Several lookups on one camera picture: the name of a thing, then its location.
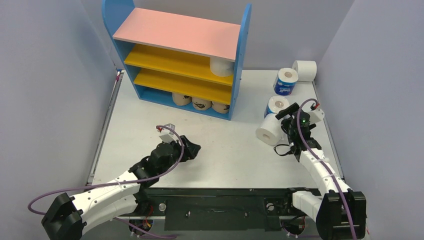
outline toilet paper roll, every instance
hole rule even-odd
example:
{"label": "toilet paper roll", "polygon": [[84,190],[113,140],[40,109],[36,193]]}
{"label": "toilet paper roll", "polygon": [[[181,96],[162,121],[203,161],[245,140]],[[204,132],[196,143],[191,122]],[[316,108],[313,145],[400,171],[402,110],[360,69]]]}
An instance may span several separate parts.
{"label": "toilet paper roll", "polygon": [[281,110],[284,110],[290,106],[289,100],[283,96],[272,96],[268,100],[268,105],[265,109],[265,118],[268,114],[278,114]]}
{"label": "toilet paper roll", "polygon": [[234,62],[221,58],[210,58],[210,71],[218,77],[228,77],[234,72]]}
{"label": "toilet paper roll", "polygon": [[178,106],[184,106],[192,102],[192,97],[179,93],[172,93],[172,100]]}
{"label": "toilet paper roll", "polygon": [[205,99],[193,97],[192,101],[193,107],[200,111],[208,110],[212,106],[212,102]]}
{"label": "toilet paper roll", "polygon": [[276,145],[283,135],[280,124],[281,120],[277,120],[275,113],[268,114],[256,129],[256,137],[268,145]]}
{"label": "toilet paper roll", "polygon": [[317,75],[317,63],[315,61],[294,61],[291,68],[297,72],[301,82],[312,82]]}
{"label": "toilet paper roll", "polygon": [[212,109],[220,114],[226,114],[230,111],[230,105],[213,101]]}
{"label": "toilet paper roll", "polygon": [[291,68],[281,68],[274,83],[274,91],[278,95],[290,95],[298,81],[298,73]]}

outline wooden shelf unit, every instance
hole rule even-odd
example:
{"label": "wooden shelf unit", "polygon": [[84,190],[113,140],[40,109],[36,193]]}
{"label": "wooden shelf unit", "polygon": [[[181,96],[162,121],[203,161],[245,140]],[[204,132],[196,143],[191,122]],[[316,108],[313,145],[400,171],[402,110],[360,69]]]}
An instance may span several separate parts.
{"label": "wooden shelf unit", "polygon": [[[241,25],[136,8],[133,0],[103,0],[104,25],[141,100],[230,120],[239,93],[252,5]],[[234,63],[219,77],[210,58]],[[229,113],[177,106],[172,93],[230,105]]]}

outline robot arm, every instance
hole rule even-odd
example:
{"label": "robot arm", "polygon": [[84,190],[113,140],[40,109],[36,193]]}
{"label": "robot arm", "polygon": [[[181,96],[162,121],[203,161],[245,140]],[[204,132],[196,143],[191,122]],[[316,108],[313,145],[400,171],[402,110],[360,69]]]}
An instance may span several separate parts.
{"label": "robot arm", "polygon": [[83,234],[95,226],[129,214],[145,202],[148,196],[144,189],[159,181],[158,175],[168,171],[178,159],[180,162],[194,159],[200,145],[190,142],[184,135],[180,143],[167,129],[159,129],[162,143],[129,170],[106,183],[89,191],[68,196],[57,196],[43,217],[43,225],[51,240],[79,240]]}
{"label": "robot arm", "polygon": [[[312,176],[318,186],[322,199],[308,191],[296,191],[292,195],[293,207],[301,210],[316,223],[319,236],[324,240],[352,239],[350,225],[348,223],[347,210],[344,208],[339,189],[346,198],[356,238],[365,236],[366,227],[366,199],[362,192],[353,191],[334,171],[328,163],[329,159],[324,156],[320,144],[311,137],[311,130],[316,127],[315,123],[324,118],[324,112],[320,109],[312,109],[303,112],[297,103],[292,104],[276,116],[281,121],[281,129],[287,134],[290,151]],[[311,148],[317,159],[305,147],[300,138],[304,137],[307,145]]]}

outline black bracket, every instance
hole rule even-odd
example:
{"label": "black bracket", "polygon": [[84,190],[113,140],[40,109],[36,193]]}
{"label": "black bracket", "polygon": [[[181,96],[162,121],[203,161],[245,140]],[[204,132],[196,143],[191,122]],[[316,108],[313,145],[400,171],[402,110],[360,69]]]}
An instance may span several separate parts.
{"label": "black bracket", "polygon": [[81,218],[83,211],[77,210],[72,203],[74,199],[67,193],[60,194],[42,218],[41,224],[51,240],[77,240],[82,237],[87,223]]}
{"label": "black bracket", "polygon": [[[367,200],[362,192],[350,189],[344,193],[344,196],[352,216],[356,238],[363,239],[367,218]],[[339,193],[330,191],[324,195],[316,216],[316,229],[323,240],[352,239],[347,212],[343,209]]]}

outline white table surface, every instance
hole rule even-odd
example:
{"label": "white table surface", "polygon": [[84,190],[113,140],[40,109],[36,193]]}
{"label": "white table surface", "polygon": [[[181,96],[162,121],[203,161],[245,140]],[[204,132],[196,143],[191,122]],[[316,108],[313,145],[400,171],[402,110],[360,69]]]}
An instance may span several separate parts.
{"label": "white table surface", "polygon": [[[276,95],[276,70],[244,70],[231,121],[139,100],[124,76],[107,129],[93,184],[105,183],[128,170],[161,142],[156,125],[174,124],[180,135],[201,145],[196,159],[180,163],[155,188],[316,188],[293,155],[278,156],[255,136],[268,99]],[[310,82],[298,82],[290,104],[316,98]],[[325,124],[314,137],[339,173]]]}

